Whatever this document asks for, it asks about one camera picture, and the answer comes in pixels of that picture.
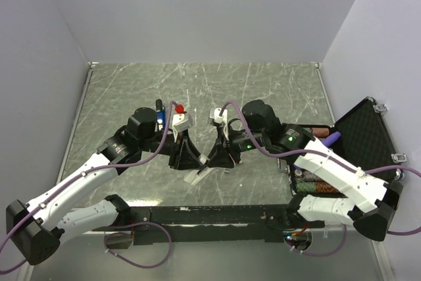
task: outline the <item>case latch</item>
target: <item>case latch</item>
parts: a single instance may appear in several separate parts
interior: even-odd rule
[[[406,163],[408,161],[407,154],[392,154],[392,160],[395,164]]]
[[[381,115],[384,115],[387,112],[386,105],[373,105],[374,112],[380,113]]]

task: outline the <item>gray table surface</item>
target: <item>gray table surface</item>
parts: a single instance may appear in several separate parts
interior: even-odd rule
[[[314,63],[98,64],[93,70],[63,178],[75,171],[138,107],[155,107],[161,98],[182,103],[195,121],[190,136],[207,154],[216,131],[207,123],[211,108],[227,100],[254,99],[270,104],[282,122],[331,124],[332,118]],[[234,117],[229,108],[228,116]],[[79,207],[117,193],[130,205],[242,205],[288,203],[287,174],[258,151],[244,153],[243,164],[225,173],[214,169],[196,186],[186,171],[168,167],[159,155],[95,190]]]
[[[309,251],[327,253],[342,240],[342,232],[313,233]],[[165,243],[132,246],[121,251],[136,263],[160,261]],[[315,258],[292,253],[284,243],[262,240],[175,243],[167,262],[139,269],[104,253],[103,236],[74,238],[50,259],[35,266],[31,281],[380,281],[383,280],[370,240],[349,232],[337,254]]]

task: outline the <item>open case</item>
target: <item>open case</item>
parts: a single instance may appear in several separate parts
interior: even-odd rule
[[[382,113],[383,105],[367,97],[353,107],[347,114],[334,123],[333,126],[303,125],[311,129],[328,129],[329,134],[340,132],[341,137],[331,146],[332,150],[355,166],[370,170],[387,165],[402,163],[402,157],[396,154],[391,138],[385,127]],[[335,188],[319,177],[297,170],[293,165],[287,166],[293,195],[298,193],[323,197],[341,197]],[[389,170],[373,175],[385,181],[399,180],[403,177],[401,170]]]

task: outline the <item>purple cable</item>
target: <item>purple cable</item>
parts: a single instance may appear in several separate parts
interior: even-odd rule
[[[162,230],[165,233],[166,237],[168,238],[168,251],[167,251],[165,257],[161,261],[159,261],[158,263],[155,263],[154,265],[140,265],[138,263],[135,263],[135,262],[133,262],[133,261],[131,261],[131,260],[129,260],[129,259],[127,259],[127,258],[125,258],[125,257],[123,257],[123,256],[121,256],[121,255],[119,255],[117,253],[115,253],[115,252],[113,252],[111,249],[109,249],[107,247],[107,240],[111,236],[130,236],[130,234],[128,234],[128,233],[118,232],[118,233],[113,233],[113,234],[110,234],[110,235],[105,236],[105,238],[104,238],[104,247],[105,247],[107,253],[110,253],[111,255],[114,255],[115,257],[120,258],[121,260],[126,261],[127,263],[129,263],[129,264],[131,264],[131,265],[133,265],[133,266],[135,266],[137,268],[144,268],[144,269],[156,268],[157,266],[162,265],[168,259],[168,257],[171,254],[172,240],[171,240],[170,233],[168,233],[168,230],[166,230],[163,226],[161,226],[159,224],[156,224],[156,223],[152,223],[152,222],[140,222],[140,223],[135,223],[135,224],[131,224],[131,225],[124,225],[124,226],[110,226],[110,228],[123,229],[123,228],[136,227],[136,226],[140,226],[140,225],[152,225],[152,226],[155,226],[155,227],[159,228],[160,230]]]
[[[245,117],[243,115],[243,113],[241,112],[238,104],[235,101],[227,101],[225,102],[225,104],[222,106],[221,111],[220,111],[220,116],[222,116],[224,110],[226,109],[226,107],[228,105],[232,105],[235,109],[235,111],[238,114],[238,117],[241,121],[241,123],[243,124],[243,128],[245,129],[245,132],[247,133],[247,135],[249,136],[251,142],[253,143],[253,145],[263,154],[266,155],[267,157],[272,157],[272,158],[284,158],[284,157],[288,157],[291,155],[296,155],[296,154],[304,154],[304,153],[310,153],[310,154],[315,154],[315,155],[319,155],[319,156],[323,156],[323,157],[327,157],[327,154],[322,153],[320,151],[314,151],[312,149],[296,149],[294,151],[287,151],[285,153],[282,154],[271,154],[269,153],[264,147],[261,147],[259,145],[259,143],[257,142],[257,140],[254,138],[253,133],[250,131],[250,128],[247,125],[247,121],[245,120]],[[339,166],[345,168],[346,170],[348,170],[349,172],[355,173],[356,170],[352,169],[351,167],[343,164],[341,161],[338,161],[336,158],[333,157],[329,157],[329,159],[335,163],[337,163]],[[409,172],[412,172],[413,174],[417,175],[418,177],[421,178],[421,172],[408,167],[408,166],[401,166],[401,165],[391,165],[391,166],[384,166],[384,167],[380,167],[380,168],[375,168],[375,169],[370,169],[367,170],[366,173],[367,174],[375,174],[378,172],[383,172],[383,171],[387,171],[387,170],[396,170],[396,169],[401,169],[401,170],[407,170]],[[388,234],[391,235],[396,235],[396,236],[409,236],[409,235],[414,235],[421,232],[421,226],[418,227],[415,230],[410,230],[408,232],[393,232],[393,231],[388,231]]]
[[[301,252],[301,251],[299,251],[298,249],[295,249],[295,248],[292,248],[292,247],[289,247],[289,245],[288,245],[288,247],[292,250],[292,251],[294,251],[294,252],[296,252],[296,253],[299,253],[299,254],[302,254],[302,255],[304,255],[304,256],[310,256],[310,257],[329,257],[329,256],[332,256],[332,255],[335,255],[336,253],[338,253],[342,248],[343,248],[343,246],[345,245],[345,243],[346,243],[346,241],[347,241],[347,235],[348,235],[348,230],[347,230],[347,226],[346,225],[344,225],[343,226],[343,237],[342,237],[342,242],[339,244],[339,246],[337,246],[336,247],[336,249],[334,249],[334,250],[332,250],[332,251],[329,251],[328,253],[311,253],[311,252],[308,252],[308,251],[303,251],[303,252]]]
[[[152,159],[154,159],[159,152],[161,151],[161,149],[164,147],[165,144],[165,139],[168,135],[168,129],[170,127],[170,121],[171,121],[171,112],[172,112],[172,106],[177,106],[178,104],[174,101],[170,102],[169,105],[169,110],[168,110],[168,119],[166,121],[165,124],[165,129],[164,129],[164,134],[162,135],[162,140],[159,143],[159,146],[157,148],[157,150],[148,158],[143,159],[141,161],[138,161],[136,163],[131,163],[131,164],[121,164],[121,165],[104,165],[104,166],[98,166],[95,168],[91,168],[89,170],[86,171],[87,174],[91,173],[91,172],[95,172],[98,170],[102,170],[102,169],[107,169],[107,168],[130,168],[130,167],[136,167],[136,166],[140,166],[143,165],[145,163],[148,163],[149,161],[151,161]],[[82,174],[78,174],[77,176],[73,177],[71,180],[69,180],[68,182],[66,182],[63,186],[61,186],[56,192],[54,192],[53,194],[51,194],[43,203],[45,205],[47,205],[49,202],[51,202],[54,198],[56,198],[56,196],[58,196],[60,193],[62,193],[66,188],[68,188],[71,184],[73,184],[75,181],[79,180],[82,177]],[[37,206],[32,212],[28,213],[22,220],[20,220],[12,229],[11,231],[6,235],[5,240],[1,243],[0,245],[0,254],[3,251],[6,243],[12,238],[13,234],[31,217],[33,217],[36,213],[38,213],[38,211],[41,209],[40,206]],[[22,266],[24,263],[26,262],[26,260],[21,261],[19,264],[17,264],[16,266],[7,269],[7,270],[0,270],[0,276],[4,275],[4,274],[8,274],[11,273],[13,271],[15,271],[17,268],[19,268],[20,266]]]

